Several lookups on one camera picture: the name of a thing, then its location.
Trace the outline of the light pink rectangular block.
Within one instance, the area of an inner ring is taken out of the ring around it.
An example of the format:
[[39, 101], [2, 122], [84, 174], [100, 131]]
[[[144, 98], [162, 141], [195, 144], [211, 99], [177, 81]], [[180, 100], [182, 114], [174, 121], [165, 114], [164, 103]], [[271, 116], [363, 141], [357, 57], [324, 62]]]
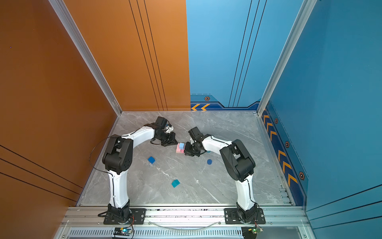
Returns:
[[182, 153], [181, 148], [180, 148], [180, 144], [177, 144], [176, 153]]

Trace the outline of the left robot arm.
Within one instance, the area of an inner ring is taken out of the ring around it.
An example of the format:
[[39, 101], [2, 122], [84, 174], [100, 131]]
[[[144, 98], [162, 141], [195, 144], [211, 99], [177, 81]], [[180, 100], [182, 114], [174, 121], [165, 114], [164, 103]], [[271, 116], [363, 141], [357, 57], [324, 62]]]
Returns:
[[173, 126], [164, 117], [123, 135], [112, 135], [107, 143], [102, 163], [109, 176], [110, 201], [104, 216], [105, 225], [126, 224], [132, 218], [127, 193], [127, 173], [133, 162], [133, 150], [146, 142], [159, 140], [161, 146], [178, 144]]

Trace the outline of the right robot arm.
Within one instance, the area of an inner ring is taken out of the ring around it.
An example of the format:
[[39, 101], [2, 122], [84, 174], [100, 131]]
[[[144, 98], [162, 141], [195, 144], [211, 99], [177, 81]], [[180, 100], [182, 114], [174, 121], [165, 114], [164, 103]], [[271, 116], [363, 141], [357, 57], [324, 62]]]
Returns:
[[256, 163], [243, 142], [238, 139], [218, 139], [211, 134], [201, 133], [197, 127], [190, 129], [189, 134], [191, 141], [186, 143], [185, 155], [199, 157], [208, 151], [220, 155], [229, 176], [236, 184], [239, 220], [245, 224], [255, 221], [260, 210], [254, 199], [252, 185]]

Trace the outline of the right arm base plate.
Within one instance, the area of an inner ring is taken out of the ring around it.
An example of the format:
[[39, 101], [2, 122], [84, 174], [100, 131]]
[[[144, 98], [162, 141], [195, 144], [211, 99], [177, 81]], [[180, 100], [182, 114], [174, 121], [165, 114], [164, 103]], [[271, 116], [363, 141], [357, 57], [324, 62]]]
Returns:
[[253, 208], [247, 211], [237, 208], [225, 208], [224, 209], [225, 223], [228, 225], [234, 224], [266, 224], [265, 215], [263, 209]]

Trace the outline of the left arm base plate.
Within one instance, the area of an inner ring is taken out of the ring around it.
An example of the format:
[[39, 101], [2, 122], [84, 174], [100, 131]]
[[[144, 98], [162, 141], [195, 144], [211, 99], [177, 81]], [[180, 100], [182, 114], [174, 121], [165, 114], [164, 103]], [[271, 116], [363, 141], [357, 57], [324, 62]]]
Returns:
[[128, 209], [122, 214], [107, 211], [103, 224], [104, 225], [143, 225], [146, 216], [145, 208]]

